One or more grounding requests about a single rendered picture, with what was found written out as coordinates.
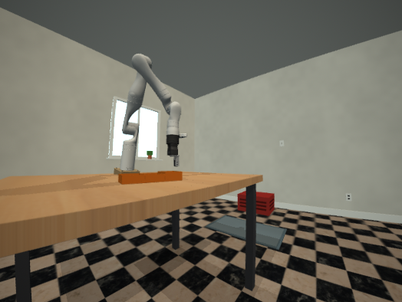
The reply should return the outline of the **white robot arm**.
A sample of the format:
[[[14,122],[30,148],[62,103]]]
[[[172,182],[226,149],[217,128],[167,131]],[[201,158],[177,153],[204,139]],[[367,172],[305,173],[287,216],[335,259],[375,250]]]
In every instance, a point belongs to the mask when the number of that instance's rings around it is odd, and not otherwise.
[[[137,137],[139,123],[129,122],[132,115],[140,109],[147,83],[161,100],[165,111],[170,115],[167,121],[168,126],[179,127],[181,106],[177,102],[171,102],[171,95],[161,81],[152,72],[151,60],[143,54],[135,54],[132,57],[132,65],[137,71],[137,76],[131,86],[127,98],[127,108],[122,126],[122,133],[133,136],[124,140],[122,145],[120,170],[133,171],[137,149]]]

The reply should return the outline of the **orange rack of three bins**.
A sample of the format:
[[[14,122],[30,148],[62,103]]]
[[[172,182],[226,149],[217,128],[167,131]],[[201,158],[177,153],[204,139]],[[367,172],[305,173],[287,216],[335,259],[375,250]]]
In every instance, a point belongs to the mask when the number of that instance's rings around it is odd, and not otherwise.
[[[143,175],[149,174],[149,175]],[[157,171],[155,173],[127,173],[118,174],[118,182],[124,184],[137,184],[148,182],[169,182],[183,180],[183,172],[179,171]]]

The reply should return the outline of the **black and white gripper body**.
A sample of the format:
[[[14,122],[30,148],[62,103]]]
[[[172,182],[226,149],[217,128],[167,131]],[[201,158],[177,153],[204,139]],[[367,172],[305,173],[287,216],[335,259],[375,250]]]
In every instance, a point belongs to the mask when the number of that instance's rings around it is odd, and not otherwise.
[[[179,127],[168,126],[166,131],[167,155],[178,155],[179,138],[187,137],[186,133],[180,133]]]

